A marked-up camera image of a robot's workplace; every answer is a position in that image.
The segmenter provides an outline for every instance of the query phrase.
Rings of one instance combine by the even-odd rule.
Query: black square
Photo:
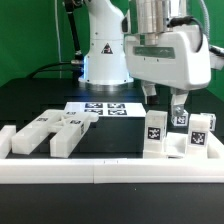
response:
[[[124,109],[125,104],[124,103],[108,103],[107,107],[110,109]]]
[[[86,103],[85,108],[103,108],[102,103]]]
[[[38,119],[37,119],[37,121],[47,121],[48,120],[48,118],[45,118],[45,117],[39,117]]]
[[[177,117],[177,124],[186,124],[186,116]]]
[[[193,131],[191,135],[191,144],[204,146],[206,133]]]
[[[68,114],[68,115],[75,115],[76,112],[67,112],[66,114]]]
[[[81,123],[81,121],[76,121],[76,120],[72,120],[71,122],[70,122],[70,124],[80,124]]]
[[[161,137],[160,128],[148,127],[148,139],[160,140],[160,137]]]
[[[108,115],[125,116],[127,115],[127,111],[126,110],[108,110]]]
[[[84,124],[82,124],[82,126],[81,126],[81,135],[83,135],[84,134]]]
[[[99,115],[103,115],[103,110],[86,109],[85,112],[94,112],[94,113],[98,113]]]

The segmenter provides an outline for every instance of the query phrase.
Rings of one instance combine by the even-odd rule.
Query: green background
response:
[[[123,13],[128,0],[111,0]],[[199,0],[189,0],[190,12],[203,22]],[[205,0],[210,13],[211,44],[224,47],[224,1]],[[74,50],[67,15],[58,0],[59,29],[62,60],[70,61]],[[54,0],[0,1],[0,85],[13,78],[25,77],[43,65],[58,62],[55,28]],[[78,34],[84,54],[89,49],[89,21],[86,7],[75,11]],[[212,71],[213,79],[208,89],[224,100],[224,71]],[[38,77],[59,77],[46,73]]]

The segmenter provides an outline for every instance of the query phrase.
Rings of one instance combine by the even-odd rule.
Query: white plastic housing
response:
[[[85,0],[90,20],[90,50],[85,57],[82,83],[120,85],[129,77],[123,50],[122,12],[110,0]]]
[[[196,52],[199,43],[197,27],[183,26],[176,28],[174,32],[160,34],[158,45],[154,46],[155,49],[172,48],[174,58],[164,56],[169,54],[169,50],[161,50],[161,57],[147,57],[145,54],[141,55],[141,52],[137,55],[134,53],[134,48],[140,46],[139,36],[128,36],[125,39],[125,54],[130,75],[182,90],[204,88],[211,80],[210,57],[206,37],[203,36],[203,45]]]

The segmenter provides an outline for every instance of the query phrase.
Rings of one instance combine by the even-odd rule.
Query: black cable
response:
[[[72,13],[68,13],[68,20],[70,23],[70,28],[71,28],[71,32],[72,32],[72,39],[73,39],[75,51],[76,52],[81,51],[78,34],[77,34],[77,29],[76,29],[76,25],[75,25],[75,19],[74,19],[74,15]]]
[[[203,45],[203,28],[202,28],[201,23],[196,18],[194,18],[193,16],[172,18],[167,26],[168,27],[175,27],[175,26],[182,26],[184,24],[189,25],[192,22],[196,23],[198,25],[199,32],[200,32],[200,42],[199,42],[198,47],[196,49],[196,53],[197,53],[201,50],[201,47]]]
[[[60,65],[71,65],[71,62],[57,62],[57,63],[52,63],[52,64],[48,64],[48,65],[44,65],[40,68],[38,68],[37,70],[31,72],[30,74],[28,74],[26,76],[26,78],[28,79],[32,79],[38,72],[43,71],[46,68],[51,68],[51,67],[55,67],[55,66],[60,66]]]
[[[223,48],[210,45],[209,51],[211,53],[215,54],[216,56],[224,57],[224,49]]]
[[[196,23],[199,27],[199,32],[200,32],[200,42],[199,42],[199,45],[197,47],[197,50],[196,52],[199,52],[201,50],[201,47],[203,45],[203,29],[202,29],[202,25],[201,23],[194,17],[191,18],[191,21]]]

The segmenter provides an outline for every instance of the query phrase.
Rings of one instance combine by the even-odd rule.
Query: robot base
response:
[[[94,91],[116,92],[116,91],[121,91],[124,89],[133,88],[133,86],[134,86],[134,82],[126,82],[124,84],[119,84],[119,85],[99,85],[99,84],[92,84],[88,82],[82,82],[79,80],[79,87],[94,90]]]

